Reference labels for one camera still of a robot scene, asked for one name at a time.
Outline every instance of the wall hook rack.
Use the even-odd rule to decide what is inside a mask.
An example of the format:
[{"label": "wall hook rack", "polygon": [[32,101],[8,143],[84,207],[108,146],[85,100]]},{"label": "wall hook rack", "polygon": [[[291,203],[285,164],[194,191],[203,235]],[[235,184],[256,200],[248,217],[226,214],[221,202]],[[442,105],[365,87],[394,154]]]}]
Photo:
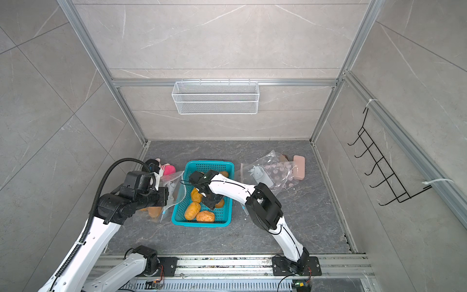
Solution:
[{"label": "wall hook rack", "polygon": [[[382,183],[386,182],[389,186],[389,188],[391,189],[391,192],[393,193],[394,195],[394,199],[392,199],[391,201],[387,202],[386,204],[381,204],[379,203],[380,206],[385,206],[385,205],[388,205],[392,202],[394,202],[395,200],[397,200],[399,203],[402,203],[402,202],[405,202],[406,200],[408,199],[412,199],[413,197],[423,193],[424,191],[426,190],[429,190],[431,189],[431,185],[428,185],[426,187],[423,188],[423,190],[419,191],[418,193],[414,194],[414,195],[410,195],[409,192],[407,192],[407,190],[405,189],[404,185],[402,184],[401,180],[399,179],[399,177],[396,175],[396,173],[394,172],[394,170],[392,169],[392,166],[389,164],[389,162],[386,160],[386,157],[383,155],[383,153],[380,151],[378,145],[376,145],[376,143],[373,141],[373,139],[371,138],[370,134],[367,132],[367,130],[365,129],[365,121],[367,120],[367,115],[368,115],[368,108],[365,108],[365,110],[363,111],[363,114],[365,115],[365,118],[363,119],[363,123],[361,125],[361,128],[358,130],[358,137],[357,139],[352,143],[352,144],[349,144],[347,143],[347,145],[349,146],[352,146],[354,145],[355,143],[357,143],[358,140],[361,140],[363,142],[363,145],[365,145],[366,149],[365,151],[360,155],[360,156],[355,156],[355,158],[360,158],[362,157],[366,152],[368,152],[371,157],[373,158],[375,164],[373,165],[373,168],[371,169],[370,173],[366,173],[365,172],[365,175],[369,176],[373,173],[373,171],[375,170],[376,167],[378,167],[379,171],[381,172],[384,180],[380,183],[378,183],[377,185],[373,186],[373,185],[370,185],[371,188],[376,188],[376,187],[379,187]],[[366,134],[368,136],[368,138],[371,140],[371,144],[370,145],[367,145],[367,143],[363,140],[363,138],[361,137],[363,134]],[[376,148],[376,150],[380,153],[381,155],[381,158],[376,160],[375,158],[375,155],[373,155],[373,153],[371,153],[371,150],[370,150],[370,147],[374,145],[374,148]],[[379,163],[381,161],[384,161],[386,162],[386,164],[389,166],[389,168],[391,169],[389,175],[386,177],[386,175],[384,174],[384,172],[382,171]],[[394,192],[394,189],[393,187],[391,186],[391,184],[389,183],[388,179],[391,178],[391,177],[395,177],[397,182],[400,184],[400,186],[402,187],[403,189],[403,193],[400,194],[400,195],[397,195],[395,192]],[[404,199],[401,199],[402,196],[404,195],[407,195],[406,198]]]}]

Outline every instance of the plush toy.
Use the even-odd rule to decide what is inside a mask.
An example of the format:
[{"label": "plush toy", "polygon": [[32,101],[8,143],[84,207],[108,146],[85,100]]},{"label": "plush toy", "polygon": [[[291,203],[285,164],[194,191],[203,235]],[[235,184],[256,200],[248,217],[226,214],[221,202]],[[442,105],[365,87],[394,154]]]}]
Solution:
[{"label": "plush toy", "polygon": [[[161,159],[160,158],[156,158],[156,160],[160,163],[161,162]],[[170,165],[168,163],[164,164],[164,165],[161,165],[159,166],[162,170],[164,170],[164,174],[163,175],[169,175],[169,174],[172,174],[172,173],[175,173],[176,170],[175,170],[175,166],[173,165]]]}]

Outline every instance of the white wire basket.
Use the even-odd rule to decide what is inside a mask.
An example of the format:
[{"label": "white wire basket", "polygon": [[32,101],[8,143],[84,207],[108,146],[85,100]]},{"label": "white wire basket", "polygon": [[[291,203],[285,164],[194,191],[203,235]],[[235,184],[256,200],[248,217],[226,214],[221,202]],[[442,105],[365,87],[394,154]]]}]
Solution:
[{"label": "white wire basket", "polygon": [[256,114],[260,89],[250,81],[179,81],[172,97],[179,114]]}]

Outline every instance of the gray tile wall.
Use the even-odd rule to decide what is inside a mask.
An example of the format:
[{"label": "gray tile wall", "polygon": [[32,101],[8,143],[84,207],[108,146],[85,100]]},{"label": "gray tile wall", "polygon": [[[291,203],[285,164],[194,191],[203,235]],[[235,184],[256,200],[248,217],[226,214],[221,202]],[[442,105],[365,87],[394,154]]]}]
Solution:
[{"label": "gray tile wall", "polygon": [[0,290],[35,292],[141,145],[54,0],[2,4],[0,93]]},{"label": "gray tile wall", "polygon": [[308,140],[331,91],[321,86],[263,86],[258,113],[178,114],[171,87],[122,87],[148,139]]},{"label": "gray tile wall", "polygon": [[[398,203],[361,141],[357,138],[365,103],[347,85],[334,104],[318,149],[359,252],[369,255],[384,291],[462,291],[467,259],[467,231],[434,190]],[[409,194],[422,190],[425,181],[371,113],[365,128],[382,151]],[[367,145],[369,139],[364,137]],[[371,153],[379,159],[376,149]],[[389,173],[385,162],[382,170]],[[401,194],[395,179],[391,186]]]},{"label": "gray tile wall", "polygon": [[367,8],[329,0],[143,2],[76,5],[108,67],[133,78],[251,78],[265,69],[303,78],[326,69],[325,77],[335,78],[338,70],[330,69],[342,66]]},{"label": "gray tile wall", "polygon": [[[464,193],[466,11],[464,1],[386,1],[352,69]],[[389,187],[369,187],[381,173],[365,175],[371,156],[355,158],[363,144],[347,144],[357,138],[364,107],[344,86],[317,143],[359,251],[369,254],[384,291],[463,291],[467,231],[443,200],[428,190],[380,206],[394,198]],[[365,125],[407,191],[419,192],[425,179],[407,156],[371,114]],[[369,219],[381,226],[365,226]]]},{"label": "gray tile wall", "polygon": [[352,71],[467,194],[465,1],[387,1]]},{"label": "gray tile wall", "polygon": [[[114,78],[336,78],[367,1],[77,0]],[[262,87],[256,115],[179,115],[122,88],[148,139],[309,139],[330,88]]]}]

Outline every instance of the teal plastic basket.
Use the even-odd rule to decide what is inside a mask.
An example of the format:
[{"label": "teal plastic basket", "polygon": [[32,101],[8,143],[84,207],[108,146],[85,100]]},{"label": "teal plastic basket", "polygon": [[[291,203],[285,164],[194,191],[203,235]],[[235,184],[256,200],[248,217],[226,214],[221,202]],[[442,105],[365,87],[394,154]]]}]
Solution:
[{"label": "teal plastic basket", "polygon": [[191,200],[191,191],[193,186],[189,185],[188,178],[195,171],[206,173],[208,170],[214,171],[227,171],[229,173],[229,178],[234,178],[234,164],[226,161],[214,161],[214,160],[195,160],[190,161],[186,164],[185,173],[183,174],[183,183],[187,184],[186,187],[186,196],[183,201],[175,205],[174,212],[172,214],[172,222],[175,225],[186,226],[186,227],[225,227],[230,224],[232,220],[232,199],[224,197],[225,204],[222,208],[215,208],[214,211],[206,207],[201,203],[201,211],[213,212],[216,216],[214,223],[199,223],[196,220],[188,221],[185,219],[185,211],[188,206],[193,202]]}]

